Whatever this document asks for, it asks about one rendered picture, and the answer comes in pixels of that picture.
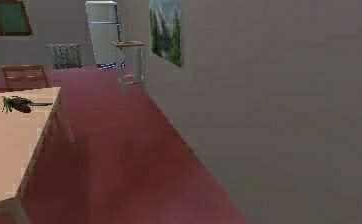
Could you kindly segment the tall stool with wooden seat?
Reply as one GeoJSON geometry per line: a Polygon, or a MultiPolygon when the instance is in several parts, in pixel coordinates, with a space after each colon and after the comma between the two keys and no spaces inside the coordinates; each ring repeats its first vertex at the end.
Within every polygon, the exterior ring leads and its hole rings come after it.
{"type": "Polygon", "coordinates": [[[145,77],[145,45],[141,41],[115,41],[113,46],[124,53],[124,60],[117,72],[120,91],[125,94],[128,87],[138,85],[146,90],[145,77]]]}

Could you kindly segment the framed mountain forest picture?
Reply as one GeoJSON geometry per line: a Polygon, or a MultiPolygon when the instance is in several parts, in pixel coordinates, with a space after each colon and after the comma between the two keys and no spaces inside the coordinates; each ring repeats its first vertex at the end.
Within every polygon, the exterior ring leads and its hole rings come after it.
{"type": "Polygon", "coordinates": [[[183,0],[149,0],[150,49],[177,67],[184,65],[183,0]]]}

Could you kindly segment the white fridge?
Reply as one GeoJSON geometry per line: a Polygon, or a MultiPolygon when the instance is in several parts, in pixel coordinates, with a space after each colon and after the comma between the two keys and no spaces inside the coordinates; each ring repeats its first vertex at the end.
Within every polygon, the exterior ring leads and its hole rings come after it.
{"type": "Polygon", "coordinates": [[[87,20],[98,69],[117,68],[122,53],[114,42],[121,40],[118,4],[114,0],[92,0],[85,2],[87,20]]]}

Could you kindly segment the grey speckled radiator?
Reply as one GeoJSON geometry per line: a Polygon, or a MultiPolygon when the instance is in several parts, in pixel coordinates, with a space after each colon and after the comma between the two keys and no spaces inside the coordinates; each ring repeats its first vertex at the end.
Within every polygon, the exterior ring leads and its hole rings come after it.
{"type": "Polygon", "coordinates": [[[77,43],[49,44],[54,69],[81,68],[83,66],[77,43]]]}

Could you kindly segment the brown wooden chair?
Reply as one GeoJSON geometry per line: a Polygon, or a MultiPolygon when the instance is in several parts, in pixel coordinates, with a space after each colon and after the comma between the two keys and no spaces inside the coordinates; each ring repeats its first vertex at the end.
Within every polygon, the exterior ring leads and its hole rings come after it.
{"type": "Polygon", "coordinates": [[[42,83],[44,88],[50,88],[49,79],[43,65],[2,66],[5,86],[8,89],[24,89],[27,83],[42,83]]]}

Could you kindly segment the dark plant with green leaves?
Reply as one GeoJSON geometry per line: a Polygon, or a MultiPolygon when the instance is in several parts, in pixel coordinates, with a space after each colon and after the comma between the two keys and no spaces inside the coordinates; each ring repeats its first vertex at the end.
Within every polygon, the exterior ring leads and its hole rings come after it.
{"type": "Polygon", "coordinates": [[[3,96],[2,102],[2,111],[5,113],[13,112],[14,110],[22,113],[30,113],[32,106],[50,106],[50,103],[34,103],[30,99],[19,96],[3,96]]]}

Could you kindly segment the pale wooden table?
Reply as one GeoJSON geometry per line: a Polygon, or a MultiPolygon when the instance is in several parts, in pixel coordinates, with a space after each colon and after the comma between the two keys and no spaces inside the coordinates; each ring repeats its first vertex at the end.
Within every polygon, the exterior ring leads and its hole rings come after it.
{"type": "Polygon", "coordinates": [[[58,109],[67,112],[59,87],[0,93],[0,213],[10,213],[15,224],[30,224],[22,198],[58,109]],[[39,106],[30,113],[8,112],[3,99],[13,95],[39,106]]]}

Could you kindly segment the brown framed window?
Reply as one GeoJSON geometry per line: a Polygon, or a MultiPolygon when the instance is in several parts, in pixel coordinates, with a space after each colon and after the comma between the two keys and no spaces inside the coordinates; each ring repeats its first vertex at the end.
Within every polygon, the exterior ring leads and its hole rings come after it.
{"type": "Polygon", "coordinates": [[[32,29],[22,0],[0,0],[0,36],[30,36],[32,29]]]}

